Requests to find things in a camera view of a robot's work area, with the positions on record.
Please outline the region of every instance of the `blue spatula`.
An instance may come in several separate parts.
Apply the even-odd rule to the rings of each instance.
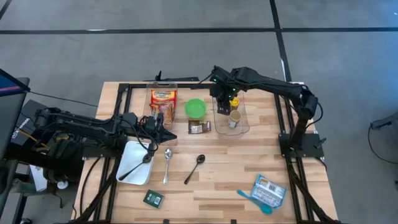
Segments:
[[[251,197],[247,196],[242,190],[237,190],[236,192],[237,192],[240,196],[245,197],[245,198],[249,199],[251,202],[255,203],[255,204],[261,209],[261,211],[262,211],[264,214],[267,214],[267,215],[272,214],[272,209],[270,208],[270,206],[268,206],[268,205],[266,205],[266,204],[264,204],[264,203],[261,203],[261,202],[257,201],[257,200],[254,199],[254,198],[251,198]]]

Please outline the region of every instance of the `metal spoon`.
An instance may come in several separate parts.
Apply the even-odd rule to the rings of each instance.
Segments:
[[[187,179],[184,181],[184,184],[188,184],[189,179],[191,179],[191,176],[193,174],[193,171],[195,171],[195,169],[197,168],[198,164],[202,164],[205,161],[206,157],[205,155],[199,155],[197,157],[197,165],[195,166],[195,168],[193,168],[191,174],[187,177]]]
[[[172,149],[171,148],[167,148],[164,151],[164,157],[166,158],[166,172],[164,174],[164,179],[163,179],[163,184],[167,184],[167,182],[169,181],[169,161],[172,158]]]

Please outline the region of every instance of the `white plate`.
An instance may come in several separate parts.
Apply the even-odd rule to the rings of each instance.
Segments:
[[[143,143],[145,147],[148,147],[149,143]],[[152,170],[152,165],[154,163],[155,157],[153,157],[150,163],[141,164],[137,169],[132,171],[124,180],[120,181],[119,177],[132,168],[137,166],[142,162],[142,158],[147,154],[146,149],[144,149],[139,142],[129,141],[124,148],[122,159],[120,161],[120,166],[118,173],[116,174],[116,179],[119,182],[127,184],[144,185],[148,183],[150,171]]]

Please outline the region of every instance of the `food package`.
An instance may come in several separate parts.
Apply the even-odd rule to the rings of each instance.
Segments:
[[[211,131],[210,121],[202,123],[201,121],[188,121],[188,134],[201,134]]]
[[[175,106],[177,104],[177,91],[156,91],[151,90],[150,112],[154,118],[159,113],[163,113],[163,126],[171,129],[175,116]]]
[[[282,206],[285,194],[285,187],[281,187],[259,174],[251,190],[250,197],[277,209]]]

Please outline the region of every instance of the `silver spoon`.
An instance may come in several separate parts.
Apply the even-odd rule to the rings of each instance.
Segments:
[[[164,174],[163,184],[167,184],[168,180],[168,173],[169,173],[169,161],[172,158],[172,150],[171,148],[167,148],[164,151],[164,157],[166,158],[166,173]]]

